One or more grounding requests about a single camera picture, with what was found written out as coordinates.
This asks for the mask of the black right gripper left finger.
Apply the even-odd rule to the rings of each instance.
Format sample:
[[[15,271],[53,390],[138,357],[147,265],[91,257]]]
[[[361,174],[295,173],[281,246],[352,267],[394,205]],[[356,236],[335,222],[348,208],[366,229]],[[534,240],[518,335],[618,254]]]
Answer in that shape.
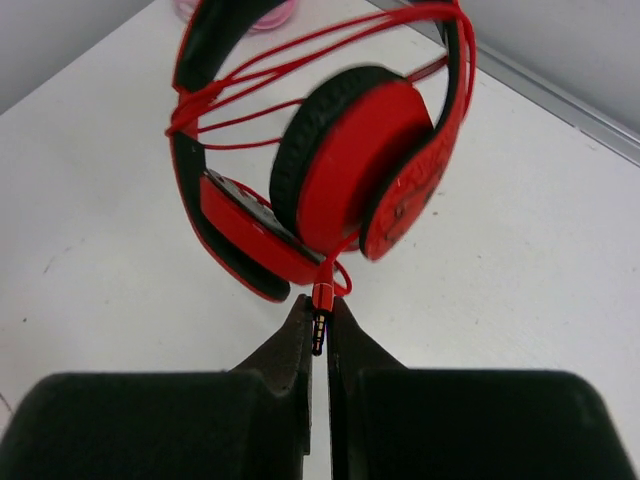
[[[68,372],[26,394],[5,479],[299,479],[310,451],[311,308],[227,371]]]

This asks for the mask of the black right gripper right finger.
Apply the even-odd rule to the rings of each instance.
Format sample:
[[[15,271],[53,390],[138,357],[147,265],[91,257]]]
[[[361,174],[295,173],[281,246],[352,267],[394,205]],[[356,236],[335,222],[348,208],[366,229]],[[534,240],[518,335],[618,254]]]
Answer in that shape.
[[[336,479],[632,479],[598,391],[558,370],[415,369],[343,300],[327,327]]]

